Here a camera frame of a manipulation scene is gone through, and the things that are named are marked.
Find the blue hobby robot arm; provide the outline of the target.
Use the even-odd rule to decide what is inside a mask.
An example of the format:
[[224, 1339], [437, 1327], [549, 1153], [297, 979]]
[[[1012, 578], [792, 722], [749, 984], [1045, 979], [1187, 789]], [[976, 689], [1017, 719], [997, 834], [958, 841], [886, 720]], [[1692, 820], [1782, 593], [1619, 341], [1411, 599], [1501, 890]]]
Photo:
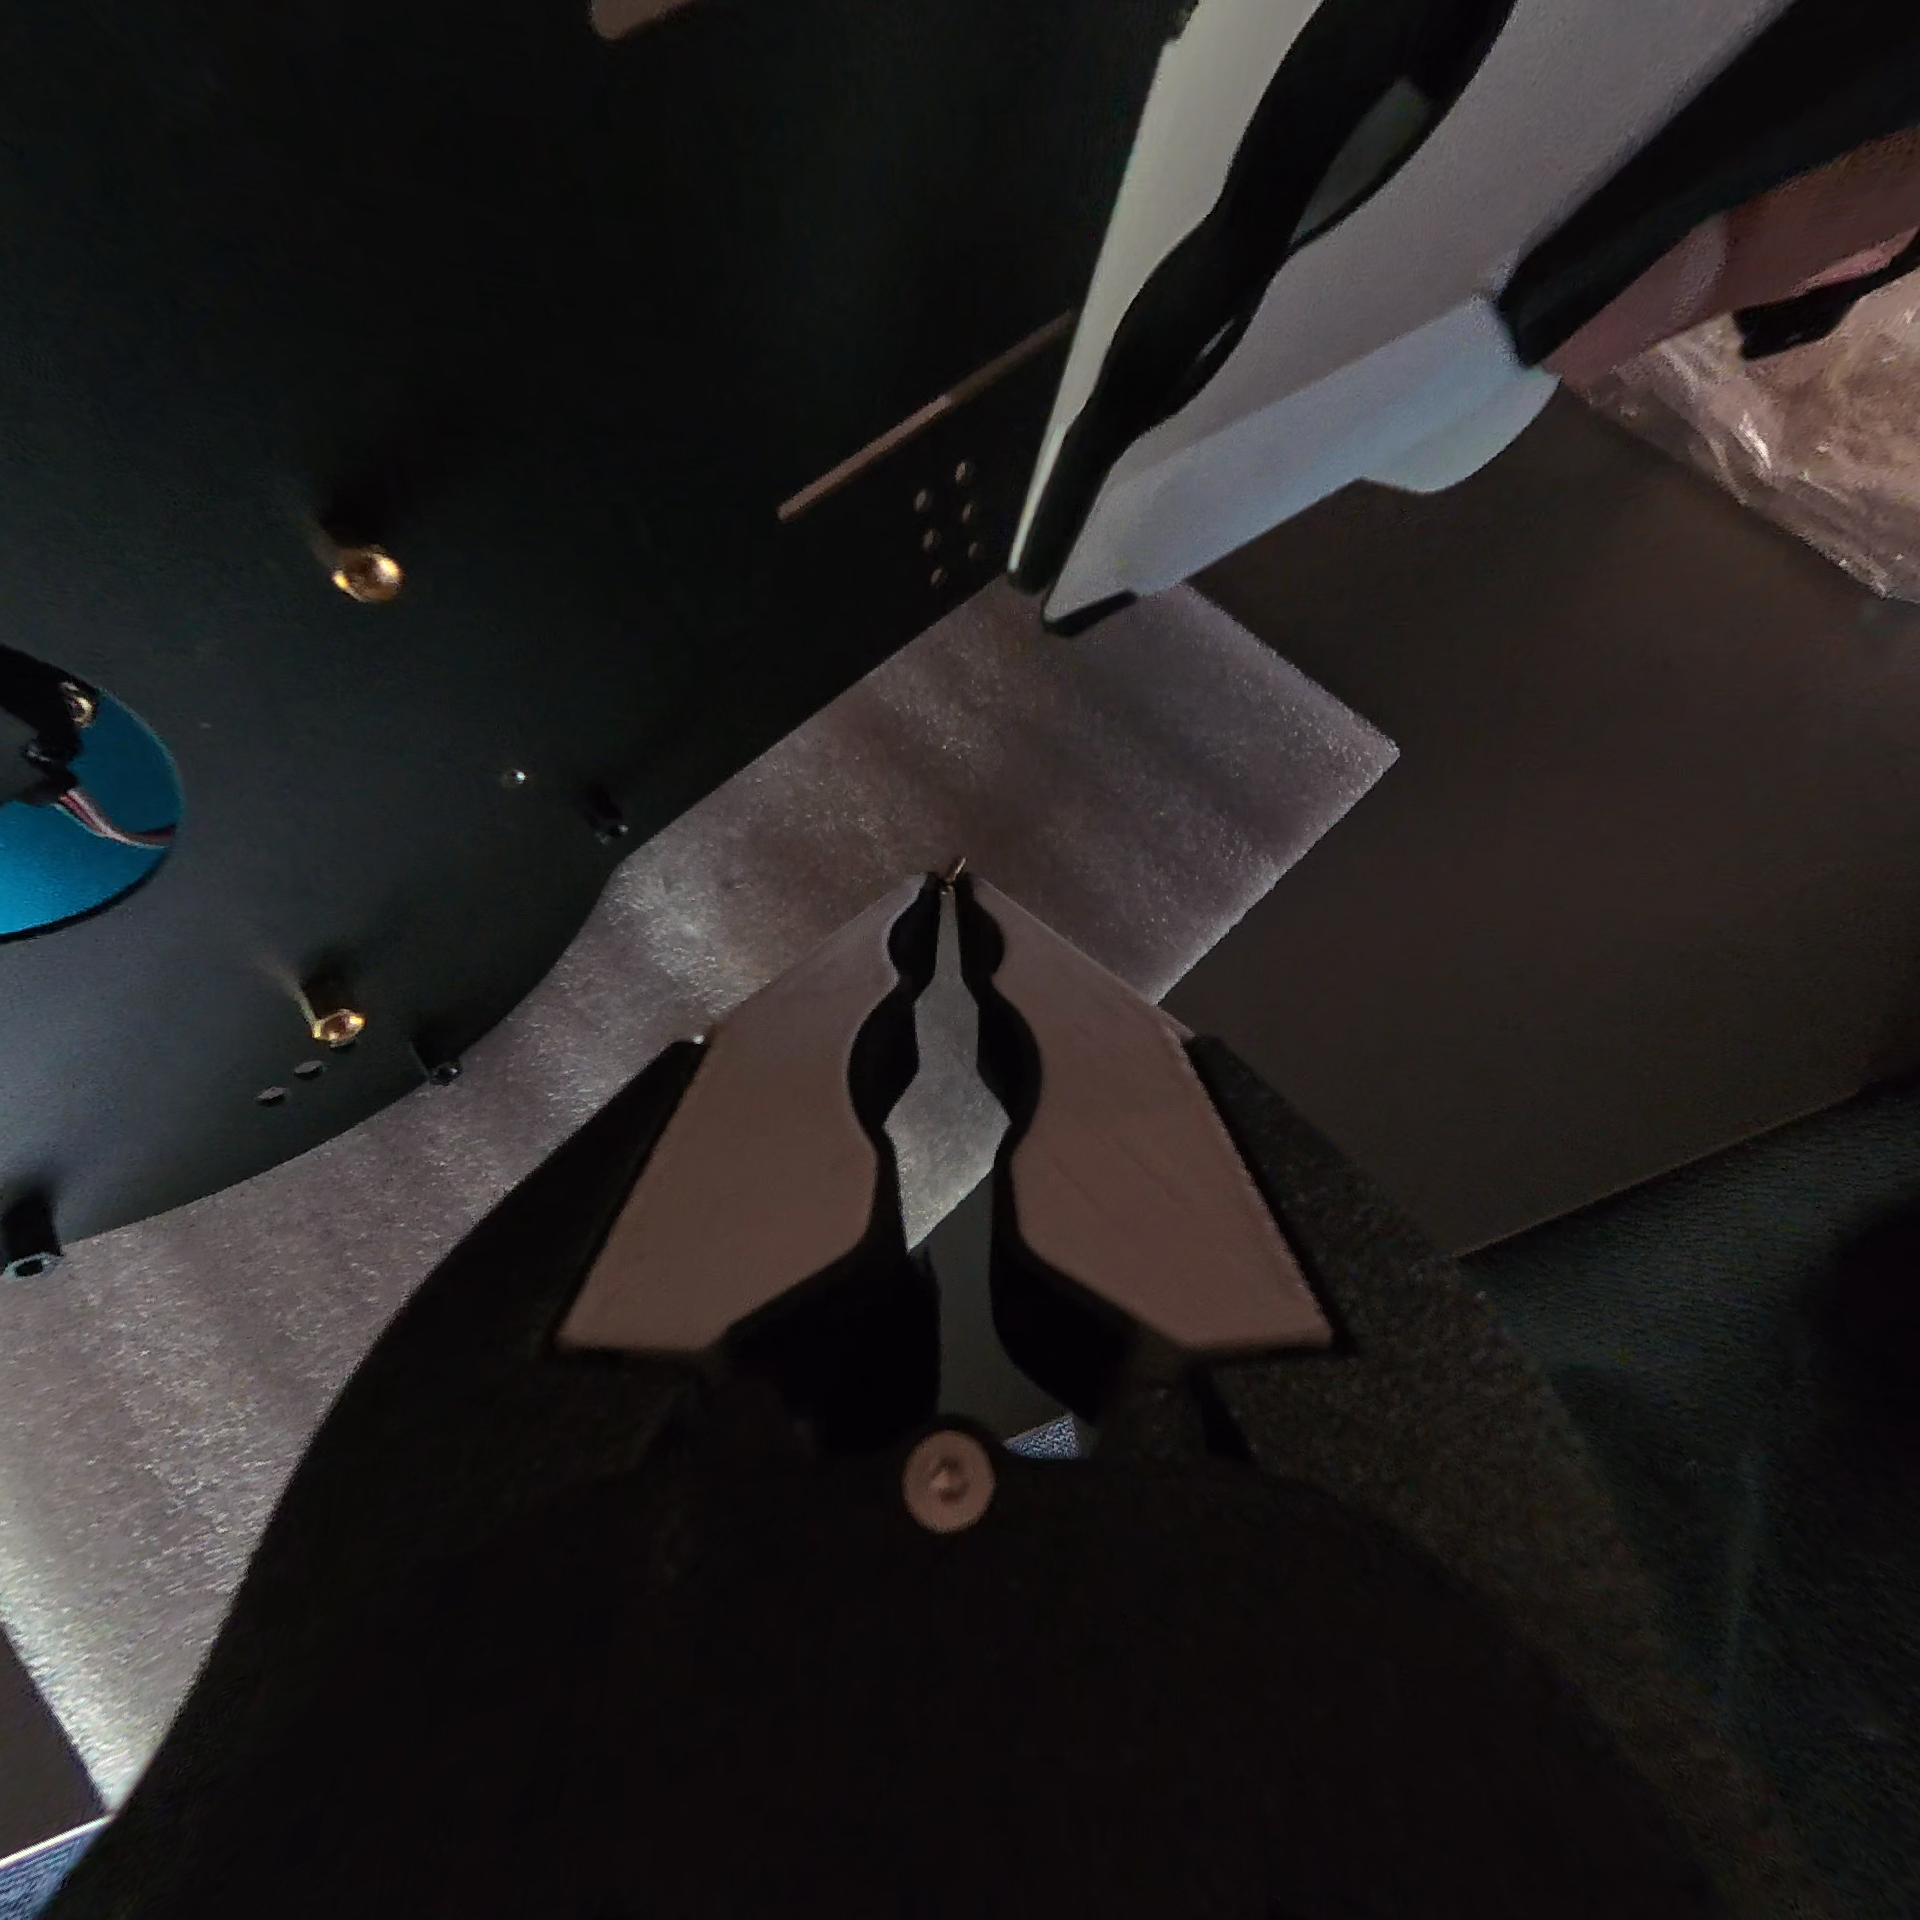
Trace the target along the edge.
[[4, 4], [4, 642], [180, 784], [4, 943], [4, 1233], [448, 1082], [617, 863], [965, 597], [934, 435], [1069, 315], [1176, 4]]

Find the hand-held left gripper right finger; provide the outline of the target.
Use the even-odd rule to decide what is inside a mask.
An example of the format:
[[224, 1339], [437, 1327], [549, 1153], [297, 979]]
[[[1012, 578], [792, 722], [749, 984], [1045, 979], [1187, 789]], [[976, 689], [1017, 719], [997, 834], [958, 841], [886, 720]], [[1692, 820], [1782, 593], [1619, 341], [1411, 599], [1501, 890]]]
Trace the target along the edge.
[[1188, 1032], [999, 888], [961, 876], [953, 908], [977, 1074], [1006, 1115], [992, 1168], [1006, 1351], [1331, 1351]]

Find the white foam sheet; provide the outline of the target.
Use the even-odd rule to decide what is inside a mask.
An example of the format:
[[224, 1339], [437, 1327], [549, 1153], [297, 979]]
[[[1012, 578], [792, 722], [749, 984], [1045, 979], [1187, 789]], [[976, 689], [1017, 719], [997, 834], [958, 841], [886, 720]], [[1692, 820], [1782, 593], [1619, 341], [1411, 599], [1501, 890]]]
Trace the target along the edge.
[[125, 1796], [398, 1306], [659, 1049], [966, 857], [1163, 997], [1397, 748], [1191, 588], [1081, 640], [988, 591], [614, 867], [446, 1090], [4, 1285], [4, 1637]]

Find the person's right hand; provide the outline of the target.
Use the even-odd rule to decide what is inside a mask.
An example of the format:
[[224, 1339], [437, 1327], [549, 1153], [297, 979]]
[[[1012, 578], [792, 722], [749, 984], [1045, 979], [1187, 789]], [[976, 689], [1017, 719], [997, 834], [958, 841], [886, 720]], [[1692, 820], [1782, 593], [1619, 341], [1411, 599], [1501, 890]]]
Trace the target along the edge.
[[1547, 370], [1588, 383], [1702, 323], [1856, 280], [1888, 266], [1916, 227], [1916, 177], [1777, 187], [1694, 228], [1551, 353]]

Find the large clear zip bag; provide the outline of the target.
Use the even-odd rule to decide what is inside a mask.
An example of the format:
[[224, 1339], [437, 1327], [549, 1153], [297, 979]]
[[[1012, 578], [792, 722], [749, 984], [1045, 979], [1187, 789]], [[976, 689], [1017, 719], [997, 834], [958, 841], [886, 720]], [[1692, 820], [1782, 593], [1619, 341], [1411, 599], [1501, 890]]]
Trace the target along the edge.
[[1575, 386], [1878, 597], [1918, 603], [1916, 276], [1817, 343], [1741, 360], [1731, 319]]

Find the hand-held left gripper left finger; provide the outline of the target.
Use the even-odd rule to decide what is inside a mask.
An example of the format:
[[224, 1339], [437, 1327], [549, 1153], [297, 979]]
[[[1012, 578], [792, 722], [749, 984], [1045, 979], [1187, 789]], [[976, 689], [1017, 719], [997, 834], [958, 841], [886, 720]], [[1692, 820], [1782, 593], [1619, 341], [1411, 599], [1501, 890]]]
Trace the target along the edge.
[[576, 1354], [695, 1357], [903, 1237], [889, 1119], [920, 1069], [944, 888], [881, 895], [757, 991], [700, 1063], [559, 1327]]

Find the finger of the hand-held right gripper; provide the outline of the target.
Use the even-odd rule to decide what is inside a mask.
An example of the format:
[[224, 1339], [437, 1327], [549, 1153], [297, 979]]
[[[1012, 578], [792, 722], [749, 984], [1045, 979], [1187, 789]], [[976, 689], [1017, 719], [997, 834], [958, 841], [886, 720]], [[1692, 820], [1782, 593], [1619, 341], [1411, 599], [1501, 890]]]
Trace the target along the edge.
[[1239, 145], [1318, 3], [1187, 4], [1158, 50], [1014, 533], [1021, 591], [1061, 578], [1109, 472], [1169, 389], [1183, 323], [1155, 276], [1211, 215]]
[[1180, 586], [1519, 384], [1512, 269], [1782, 4], [1324, 4], [1203, 228], [1169, 389], [1118, 457], [1045, 621]]

